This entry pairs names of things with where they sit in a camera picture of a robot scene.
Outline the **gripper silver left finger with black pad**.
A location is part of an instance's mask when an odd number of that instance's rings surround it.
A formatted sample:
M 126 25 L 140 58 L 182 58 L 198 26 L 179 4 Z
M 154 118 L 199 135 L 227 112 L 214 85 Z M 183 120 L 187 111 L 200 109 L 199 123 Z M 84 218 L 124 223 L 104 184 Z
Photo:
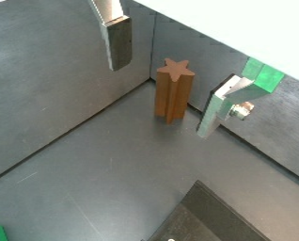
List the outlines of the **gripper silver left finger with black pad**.
M 88 0 L 99 21 L 110 69 L 115 72 L 132 60 L 132 19 L 119 0 Z

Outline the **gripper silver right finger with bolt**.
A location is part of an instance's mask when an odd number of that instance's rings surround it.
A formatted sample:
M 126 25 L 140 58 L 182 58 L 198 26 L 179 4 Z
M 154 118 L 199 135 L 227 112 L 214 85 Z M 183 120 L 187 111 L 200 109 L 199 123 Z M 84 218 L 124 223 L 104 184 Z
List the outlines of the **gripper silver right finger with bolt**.
M 202 138 L 207 138 L 230 117 L 236 117 L 243 121 L 250 115 L 254 104 L 250 102 L 235 103 L 228 97 L 230 93 L 236 92 L 248 84 L 251 84 L 248 79 L 231 74 L 222 84 L 211 90 L 198 126 L 198 135 Z

